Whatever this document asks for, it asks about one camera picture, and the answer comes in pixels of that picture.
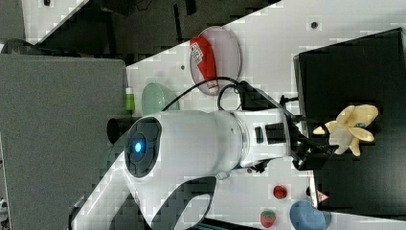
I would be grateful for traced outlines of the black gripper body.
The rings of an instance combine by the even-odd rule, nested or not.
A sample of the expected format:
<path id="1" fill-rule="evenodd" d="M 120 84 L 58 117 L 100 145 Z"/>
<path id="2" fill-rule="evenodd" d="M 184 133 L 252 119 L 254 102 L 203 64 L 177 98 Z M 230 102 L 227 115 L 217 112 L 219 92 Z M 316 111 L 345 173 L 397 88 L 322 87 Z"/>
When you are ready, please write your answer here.
<path id="1" fill-rule="evenodd" d="M 287 117 L 287 127 L 290 136 L 290 148 L 291 156 L 293 158 L 292 163 L 298 171 L 313 171 L 320 170 L 330 156 L 325 155 L 308 155 L 310 144 L 329 145 L 328 140 L 316 141 L 306 137 L 299 131 L 297 122 L 292 122 L 291 118 L 295 116 Z"/>

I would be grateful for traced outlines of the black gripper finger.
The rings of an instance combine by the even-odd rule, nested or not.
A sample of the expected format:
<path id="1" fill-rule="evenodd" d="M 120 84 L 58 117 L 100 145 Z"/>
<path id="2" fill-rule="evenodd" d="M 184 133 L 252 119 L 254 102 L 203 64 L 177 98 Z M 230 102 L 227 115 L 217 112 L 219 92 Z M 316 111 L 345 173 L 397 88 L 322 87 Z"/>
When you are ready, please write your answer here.
<path id="1" fill-rule="evenodd" d="M 337 145 L 331 146 L 331 145 L 321 145 L 321 144 L 310 144 L 307 154 L 308 155 L 331 156 L 337 150 L 338 150 Z"/>
<path id="2" fill-rule="evenodd" d="M 324 131 L 322 134 L 330 134 L 330 132 L 325 124 L 318 122 L 314 119 L 309 119 L 304 116 L 295 116 L 295 117 L 291 118 L 291 121 L 297 122 L 297 123 L 306 122 L 307 124 L 319 125 L 322 128 L 322 130 Z"/>

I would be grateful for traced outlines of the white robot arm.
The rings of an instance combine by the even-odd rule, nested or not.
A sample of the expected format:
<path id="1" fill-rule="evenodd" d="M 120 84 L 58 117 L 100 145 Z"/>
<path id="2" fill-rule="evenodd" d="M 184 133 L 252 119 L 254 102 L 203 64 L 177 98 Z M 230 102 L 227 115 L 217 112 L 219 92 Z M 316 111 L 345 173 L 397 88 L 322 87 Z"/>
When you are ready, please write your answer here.
<path id="1" fill-rule="evenodd" d="M 70 220 L 69 230 L 109 230 L 133 196 L 151 230 L 186 230 L 209 212 L 216 181 L 236 169 L 262 171 L 290 156 L 301 169 L 311 153 L 331 147 L 299 131 L 301 117 L 262 111 L 171 110 L 137 120 L 99 184 Z"/>

